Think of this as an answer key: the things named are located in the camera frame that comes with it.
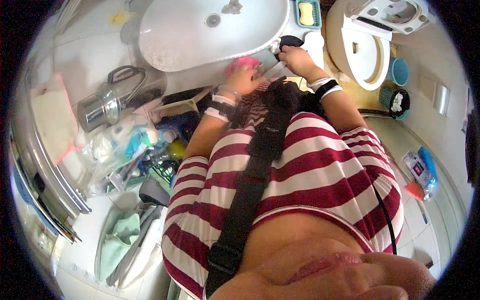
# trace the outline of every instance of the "mint green towel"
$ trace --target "mint green towel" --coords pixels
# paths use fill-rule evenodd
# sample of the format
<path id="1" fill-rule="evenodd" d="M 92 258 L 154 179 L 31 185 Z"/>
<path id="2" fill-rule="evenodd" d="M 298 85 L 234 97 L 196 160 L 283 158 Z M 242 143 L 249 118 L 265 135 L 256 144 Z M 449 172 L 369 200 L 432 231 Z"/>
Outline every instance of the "mint green towel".
<path id="1" fill-rule="evenodd" d="M 117 221 L 112 233 L 106 234 L 105 242 L 102 245 L 97 280 L 103 281 L 110 276 L 140 235 L 140 217 L 138 214 L 125 217 L 125 219 Z"/>

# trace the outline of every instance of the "stainless steel pot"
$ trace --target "stainless steel pot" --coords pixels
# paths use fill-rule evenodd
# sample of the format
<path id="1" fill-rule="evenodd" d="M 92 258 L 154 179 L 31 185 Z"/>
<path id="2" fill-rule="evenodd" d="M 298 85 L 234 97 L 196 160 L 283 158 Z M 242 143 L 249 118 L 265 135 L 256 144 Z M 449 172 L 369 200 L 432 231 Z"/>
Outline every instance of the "stainless steel pot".
<path id="1" fill-rule="evenodd" d="M 147 70 L 134 66 L 121 66 L 110 72 L 107 82 L 78 104 L 77 116 L 83 130 L 90 132 L 103 124 L 117 124 L 120 113 L 129 106 L 146 79 Z"/>

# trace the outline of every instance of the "woman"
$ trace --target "woman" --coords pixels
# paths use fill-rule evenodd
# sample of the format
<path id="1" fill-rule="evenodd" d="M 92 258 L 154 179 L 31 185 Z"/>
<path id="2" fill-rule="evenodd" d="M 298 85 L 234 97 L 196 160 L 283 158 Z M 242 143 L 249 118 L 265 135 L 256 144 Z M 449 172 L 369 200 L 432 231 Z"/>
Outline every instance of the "woman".
<path id="1" fill-rule="evenodd" d="M 331 80 L 301 48 L 284 46 L 279 57 L 314 91 Z M 237 70 L 214 100 L 234 105 L 238 94 L 263 82 L 251 80 L 255 72 Z M 396 240 L 403 205 L 378 137 L 338 85 L 321 103 L 328 122 L 306 112 L 290 119 L 240 267 L 210 299 L 416 299 L 435 283 L 425 266 L 391 255 L 387 218 L 375 193 Z M 167 271 L 198 299 L 205 298 L 208 251 L 250 158 L 247 146 L 267 114 L 264 107 L 252 108 L 244 128 L 228 130 L 228 119 L 212 111 L 185 152 L 162 240 Z"/>

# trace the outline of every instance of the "black cable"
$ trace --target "black cable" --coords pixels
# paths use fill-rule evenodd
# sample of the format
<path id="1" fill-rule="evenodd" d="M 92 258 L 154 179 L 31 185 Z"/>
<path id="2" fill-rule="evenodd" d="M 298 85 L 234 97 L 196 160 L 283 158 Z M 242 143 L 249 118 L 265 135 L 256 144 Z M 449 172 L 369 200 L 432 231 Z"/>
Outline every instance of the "black cable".
<path id="1" fill-rule="evenodd" d="M 390 238 L 392 239 L 392 253 L 396 255 L 396 242 L 395 242 L 395 233 L 393 231 L 392 221 L 390 220 L 390 215 L 388 214 L 387 208 L 385 207 L 384 201 L 380 197 L 380 194 L 377 192 L 377 189 L 373 186 L 373 190 L 375 191 L 375 196 L 377 196 L 378 203 L 380 207 L 384 211 L 385 219 L 387 220 L 388 230 L 390 231 Z"/>

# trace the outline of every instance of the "trash can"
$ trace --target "trash can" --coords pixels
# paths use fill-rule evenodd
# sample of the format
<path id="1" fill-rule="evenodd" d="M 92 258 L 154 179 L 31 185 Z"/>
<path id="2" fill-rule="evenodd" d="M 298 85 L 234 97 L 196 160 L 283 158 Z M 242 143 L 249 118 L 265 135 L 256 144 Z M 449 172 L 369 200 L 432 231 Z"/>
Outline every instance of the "trash can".
<path id="1" fill-rule="evenodd" d="M 386 79 L 393 81 L 398 86 L 404 86 L 407 84 L 409 75 L 408 64 L 404 59 L 390 58 Z"/>
<path id="2" fill-rule="evenodd" d="M 402 103 L 400 107 L 402 108 L 401 111 L 392 111 L 393 100 L 395 96 L 400 93 L 403 96 Z M 395 120 L 403 120 L 408 114 L 410 110 L 410 96 L 408 92 L 403 89 L 393 89 L 388 86 L 384 86 L 380 89 L 380 102 L 384 105 L 386 109 L 392 115 L 392 118 Z"/>

